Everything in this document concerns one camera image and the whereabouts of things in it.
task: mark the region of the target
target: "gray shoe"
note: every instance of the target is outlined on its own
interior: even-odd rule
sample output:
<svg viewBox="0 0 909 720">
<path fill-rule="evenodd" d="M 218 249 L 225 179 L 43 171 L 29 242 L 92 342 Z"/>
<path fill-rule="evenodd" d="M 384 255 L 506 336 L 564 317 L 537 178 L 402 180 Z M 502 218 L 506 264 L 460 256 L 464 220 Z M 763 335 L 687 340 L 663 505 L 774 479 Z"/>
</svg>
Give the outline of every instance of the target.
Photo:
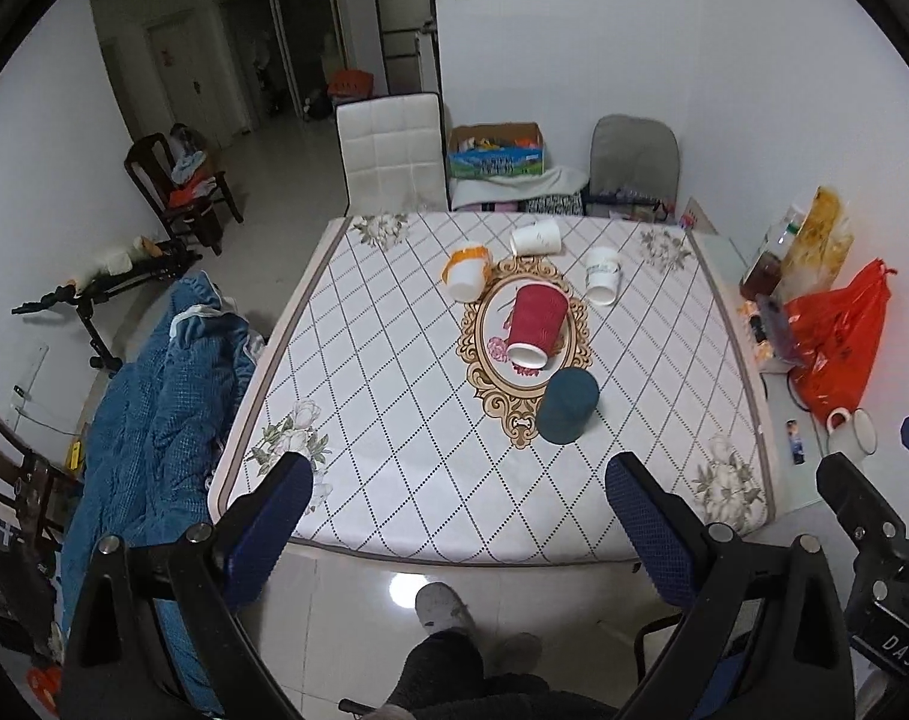
<svg viewBox="0 0 909 720">
<path fill-rule="evenodd" d="M 442 581 L 432 581 L 418 590 L 414 611 L 429 635 L 458 631 L 475 637 L 475 621 L 470 618 L 467 607 L 458 594 Z"/>
<path fill-rule="evenodd" d="M 544 645 L 534 634 L 515 634 L 494 648 L 491 676 L 530 674 L 538 667 Z"/>
</svg>

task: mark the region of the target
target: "gold ornate frame pattern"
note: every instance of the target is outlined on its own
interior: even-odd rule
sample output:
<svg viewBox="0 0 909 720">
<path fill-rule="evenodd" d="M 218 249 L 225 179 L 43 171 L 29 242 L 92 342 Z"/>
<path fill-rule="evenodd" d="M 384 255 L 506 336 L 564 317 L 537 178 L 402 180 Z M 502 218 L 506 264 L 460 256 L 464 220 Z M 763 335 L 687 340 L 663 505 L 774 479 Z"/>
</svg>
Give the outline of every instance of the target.
<svg viewBox="0 0 909 720">
<path fill-rule="evenodd" d="M 592 363 L 587 307 L 574 295 L 571 284 L 551 263 L 538 257 L 508 258 L 491 269 L 491 284 L 477 303 L 465 305 L 461 319 L 458 356 L 467 363 L 467 381 L 475 388 L 484 413 L 501 420 L 504 433 L 518 449 L 527 447 L 538 435 L 534 417 L 544 397 L 547 380 L 536 386 L 517 386 L 505 381 L 491 366 L 484 348 L 484 317 L 499 287 L 520 279 L 539 279 L 558 287 L 568 296 L 568 316 L 563 331 L 568 333 L 561 367 L 587 368 Z"/>
</svg>

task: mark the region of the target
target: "blue gripper pad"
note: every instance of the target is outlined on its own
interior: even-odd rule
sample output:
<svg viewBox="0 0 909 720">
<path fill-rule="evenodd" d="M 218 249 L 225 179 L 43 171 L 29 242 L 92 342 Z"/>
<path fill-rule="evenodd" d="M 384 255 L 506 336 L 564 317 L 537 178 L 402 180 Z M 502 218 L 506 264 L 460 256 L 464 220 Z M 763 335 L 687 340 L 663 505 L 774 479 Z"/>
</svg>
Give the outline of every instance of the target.
<svg viewBox="0 0 909 720">
<path fill-rule="evenodd" d="M 217 524 L 227 549 L 223 596 L 237 611 L 256 600 L 311 500 L 314 474 L 301 455 L 288 453 L 253 493 L 235 500 Z"/>
<path fill-rule="evenodd" d="M 638 476 L 646 476 L 646 486 L 653 486 L 650 492 L 645 490 Z M 665 603 L 689 610 L 698 593 L 694 556 L 671 526 L 665 512 L 652 499 L 651 493 L 659 493 L 659 497 L 664 499 L 676 498 L 688 509 L 686 504 L 675 495 L 667 495 L 638 458 L 630 453 L 611 459 L 604 487 L 614 515 L 627 532 L 658 594 Z M 684 524 L 700 530 L 701 521 L 691 509 L 688 509 L 688 515 L 693 519 Z"/>
</svg>

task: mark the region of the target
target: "patterned tablecloth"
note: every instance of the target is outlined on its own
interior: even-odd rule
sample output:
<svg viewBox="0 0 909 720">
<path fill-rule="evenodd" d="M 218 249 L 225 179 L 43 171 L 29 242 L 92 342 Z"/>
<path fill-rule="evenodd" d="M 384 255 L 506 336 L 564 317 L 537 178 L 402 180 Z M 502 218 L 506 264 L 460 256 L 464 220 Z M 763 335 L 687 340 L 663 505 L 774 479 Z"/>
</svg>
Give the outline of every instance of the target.
<svg viewBox="0 0 909 720">
<path fill-rule="evenodd" d="M 292 449 L 316 467 L 294 538 L 434 562 L 624 560 L 633 550 L 603 479 L 611 456 L 630 450 L 705 519 L 763 524 L 772 493 L 757 404 L 691 240 L 558 218 L 563 254 L 511 258 L 511 230 L 534 220 L 426 214 L 332 231 L 251 383 L 211 490 L 214 516 Z M 497 263 L 469 306 L 439 283 L 446 252 L 465 240 Z M 613 307 L 581 299 L 593 245 L 621 251 Z M 507 362 L 503 342 L 531 280 L 571 296 L 557 354 L 534 377 Z M 601 397 L 585 435 L 559 447 L 533 415 L 562 365 L 592 372 Z"/>
</svg>

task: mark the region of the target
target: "blue blanket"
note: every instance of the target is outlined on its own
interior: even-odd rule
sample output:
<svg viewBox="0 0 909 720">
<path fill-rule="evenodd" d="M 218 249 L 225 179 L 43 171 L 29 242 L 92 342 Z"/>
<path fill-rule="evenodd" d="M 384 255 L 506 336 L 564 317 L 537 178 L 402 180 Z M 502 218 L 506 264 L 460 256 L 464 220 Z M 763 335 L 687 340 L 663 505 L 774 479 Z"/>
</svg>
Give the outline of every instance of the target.
<svg viewBox="0 0 909 720">
<path fill-rule="evenodd" d="M 207 274 L 182 279 L 136 362 L 107 388 L 88 433 L 85 490 L 62 551 L 62 630 L 70 627 L 99 538 L 115 533 L 129 546 L 163 544 L 211 521 L 205 480 L 254 373 L 250 344 L 259 341 L 230 309 Z M 177 604 L 158 602 L 158 616 L 192 702 L 219 712 Z"/>
</svg>

